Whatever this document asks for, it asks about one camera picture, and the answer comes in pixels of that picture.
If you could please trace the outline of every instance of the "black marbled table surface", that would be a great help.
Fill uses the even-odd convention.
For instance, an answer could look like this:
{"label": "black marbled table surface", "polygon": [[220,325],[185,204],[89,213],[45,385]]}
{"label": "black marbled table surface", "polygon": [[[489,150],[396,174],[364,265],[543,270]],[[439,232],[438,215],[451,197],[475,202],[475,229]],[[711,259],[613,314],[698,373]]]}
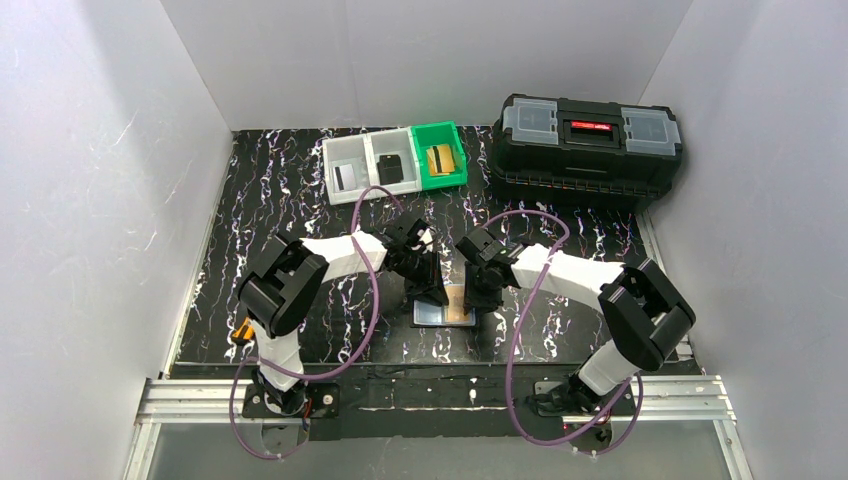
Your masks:
{"label": "black marbled table surface", "polygon": [[[238,361],[254,346],[229,342],[237,320],[235,286],[244,266],[278,229],[300,237],[332,237],[347,233],[353,204],[332,206],[323,180],[321,142],[325,138],[362,133],[359,129],[242,131],[236,134],[223,194],[213,220],[211,238],[188,312],[179,364]],[[591,208],[494,199],[488,187],[486,158],[489,127],[462,127],[460,138],[468,159],[468,185],[398,197],[409,211],[434,226],[441,245],[446,283],[462,283],[463,259],[453,243],[473,225],[511,208],[556,214],[571,228],[563,251],[597,261],[645,257],[636,217]],[[387,199],[363,206],[362,222],[391,217]],[[538,217],[511,217],[499,227],[503,237],[523,236],[551,245],[560,231]],[[375,363],[448,363],[506,361],[513,325],[526,291],[505,292],[499,312],[478,319],[474,329],[412,328],[402,308],[402,282],[380,276],[381,316],[369,348],[360,361]],[[328,282],[301,326],[301,358],[305,363],[340,363],[356,349],[370,318],[367,276]],[[567,298],[542,292],[531,309],[517,348],[524,362],[581,363],[609,338],[601,317]]]}

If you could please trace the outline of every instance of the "black toolbox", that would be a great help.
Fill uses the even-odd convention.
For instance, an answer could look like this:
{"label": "black toolbox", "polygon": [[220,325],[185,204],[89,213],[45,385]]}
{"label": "black toolbox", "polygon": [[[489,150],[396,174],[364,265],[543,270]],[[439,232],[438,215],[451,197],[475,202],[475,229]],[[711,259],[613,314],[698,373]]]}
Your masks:
{"label": "black toolbox", "polygon": [[513,94],[493,127],[496,196],[638,213],[671,190],[683,144],[671,110]]}

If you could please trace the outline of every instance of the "green bin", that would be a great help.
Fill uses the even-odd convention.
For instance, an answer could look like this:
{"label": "green bin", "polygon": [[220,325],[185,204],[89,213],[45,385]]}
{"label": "green bin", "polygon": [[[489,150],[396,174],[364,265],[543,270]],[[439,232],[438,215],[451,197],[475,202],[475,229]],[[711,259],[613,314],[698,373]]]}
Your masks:
{"label": "green bin", "polygon": [[[459,133],[453,122],[428,123],[412,127],[412,141],[415,143],[415,154],[418,156],[418,166],[421,170],[421,189],[453,187],[468,183],[468,165],[465,151],[459,141]],[[431,177],[427,165],[427,149],[436,145],[447,144],[451,148],[456,170],[450,175]]]}

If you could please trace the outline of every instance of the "white wall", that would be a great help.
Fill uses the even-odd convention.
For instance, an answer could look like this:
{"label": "white wall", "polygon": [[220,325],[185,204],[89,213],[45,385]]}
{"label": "white wall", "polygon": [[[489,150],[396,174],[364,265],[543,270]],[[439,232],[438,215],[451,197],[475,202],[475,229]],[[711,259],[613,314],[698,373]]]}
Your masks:
{"label": "white wall", "polygon": [[755,477],[845,478],[848,8],[696,0],[642,102],[688,168],[653,212]]}
{"label": "white wall", "polygon": [[0,2],[0,469],[114,479],[231,136],[155,0]]}
{"label": "white wall", "polygon": [[233,130],[491,124],[511,93],[636,103],[691,0],[162,0]]}

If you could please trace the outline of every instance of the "robotic arm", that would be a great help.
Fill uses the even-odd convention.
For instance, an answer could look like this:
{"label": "robotic arm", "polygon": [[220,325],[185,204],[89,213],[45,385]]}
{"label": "robotic arm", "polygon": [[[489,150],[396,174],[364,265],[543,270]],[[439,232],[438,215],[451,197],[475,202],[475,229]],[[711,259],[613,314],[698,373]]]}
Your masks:
{"label": "robotic arm", "polygon": [[[297,329],[321,284],[367,271],[351,237],[375,271],[393,271],[405,278],[408,298],[447,305],[430,227],[411,214],[403,213],[370,233],[357,231],[336,238],[298,239],[279,232],[250,263],[238,286],[238,318],[250,319],[263,359],[303,373]],[[260,364],[253,372],[253,381],[284,414],[293,414],[303,406],[305,384],[297,378]]]}
{"label": "robotic arm", "polygon": [[[469,232],[457,249],[466,258],[464,307],[479,314],[503,304],[505,287],[531,288],[549,250],[506,246],[483,228]],[[557,252],[541,288],[602,313],[612,336],[567,382],[533,397],[536,408],[547,412],[594,411],[634,373],[659,369],[695,323],[692,309],[652,260],[631,266]]]}

